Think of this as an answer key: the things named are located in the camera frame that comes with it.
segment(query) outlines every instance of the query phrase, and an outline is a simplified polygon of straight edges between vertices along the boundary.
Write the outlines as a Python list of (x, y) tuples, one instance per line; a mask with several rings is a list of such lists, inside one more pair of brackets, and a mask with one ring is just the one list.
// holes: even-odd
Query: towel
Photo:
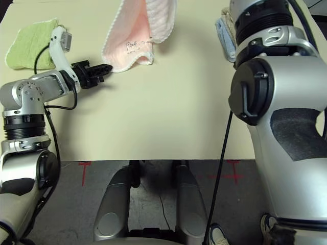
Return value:
[(233, 44), (232, 38), (230, 37), (227, 27), (222, 18), (219, 18), (216, 22), (216, 28), (218, 37), (220, 39), (221, 45), (224, 48), (226, 58), (229, 62), (236, 61), (236, 48)]
[[(34, 68), (38, 53), (49, 43), (51, 33), (58, 26), (57, 19), (38, 22), (18, 31), (15, 41), (10, 46), (5, 62), (12, 69)], [(45, 51), (37, 62), (38, 69), (53, 69), (49, 51)]]
[(153, 63), (152, 43), (165, 41), (173, 31), (176, 6), (177, 0), (122, 0), (102, 49), (112, 72), (126, 71), (135, 62)]
[(223, 10), (221, 11), (221, 17), (225, 23), (225, 27), (227, 29), (227, 32), (229, 33), (229, 36), (231, 38), (231, 40), (233, 41), (234, 46), (236, 47), (236, 31), (235, 31), (235, 27), (234, 27), (234, 22), (233, 22), (233, 18), (231, 17), (229, 8), (223, 8)]

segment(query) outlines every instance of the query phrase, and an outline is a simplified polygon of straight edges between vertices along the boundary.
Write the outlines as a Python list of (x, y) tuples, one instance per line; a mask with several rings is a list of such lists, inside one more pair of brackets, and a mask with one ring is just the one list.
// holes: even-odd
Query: white shoe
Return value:
[(210, 226), (209, 245), (229, 245), (223, 230), (216, 223)]
[(269, 232), (271, 231), (271, 229), (274, 227), (275, 224), (277, 224), (277, 220), (270, 214), (264, 214), (261, 217), (260, 228), (261, 228), (262, 236), (264, 237), (263, 245), (271, 244), (271, 237)]

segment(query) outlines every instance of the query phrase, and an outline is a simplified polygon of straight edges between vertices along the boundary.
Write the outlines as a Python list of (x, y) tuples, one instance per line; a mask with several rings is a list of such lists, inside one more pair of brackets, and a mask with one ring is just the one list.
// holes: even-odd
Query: beige table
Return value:
[[(8, 68), (5, 54), (21, 27), (53, 17), (73, 35), (66, 54), (70, 63), (102, 63), (101, 48), (118, 6), (118, 0), (12, 4), (0, 24), (0, 84), (33, 74)], [(234, 73), (215, 28), (225, 6), (228, 0), (180, 0), (175, 29), (167, 41), (155, 45), (153, 65), (112, 74), (100, 86), (82, 91), (74, 111), (53, 109), (62, 159), (219, 158)], [(304, 10), (327, 60), (327, 42)], [(72, 102), (72, 97), (55, 101), (66, 106)], [(246, 125), (236, 118), (226, 158), (254, 158)]]
[(27, 4), (27, 3), (55, 3), (55, 2), (79, 2), (80, 0), (13, 0), (13, 3)]

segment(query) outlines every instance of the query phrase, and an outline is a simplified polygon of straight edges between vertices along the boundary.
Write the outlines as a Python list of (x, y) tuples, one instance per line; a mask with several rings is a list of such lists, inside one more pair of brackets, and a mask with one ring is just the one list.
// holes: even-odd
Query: blue towel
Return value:
[(229, 62), (236, 61), (236, 48), (233, 44), (233, 41), (227, 31), (226, 25), (222, 18), (219, 18), (216, 22), (216, 28), (218, 37), (220, 39), (221, 45), (224, 48), (225, 55)]

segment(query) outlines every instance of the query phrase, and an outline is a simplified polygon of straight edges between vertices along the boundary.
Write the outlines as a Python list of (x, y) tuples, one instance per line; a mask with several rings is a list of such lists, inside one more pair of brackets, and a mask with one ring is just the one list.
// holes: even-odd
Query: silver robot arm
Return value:
[(46, 202), (44, 195), (54, 188), (60, 174), (60, 162), (48, 150), (45, 134), (44, 103), (80, 88), (91, 88), (103, 82), (112, 67), (88, 67), (88, 61), (70, 66), (63, 50), (70, 48), (71, 35), (65, 29), (54, 29), (50, 54), (58, 70), (50, 70), (0, 89), (4, 107), (6, 140), (0, 157), (0, 244), (20, 241)]
[(295, 244), (327, 244), (327, 141), (316, 130), (327, 65), (287, 1), (232, 0), (230, 9), (238, 47), (229, 105), (248, 124), (269, 212), (296, 231)]

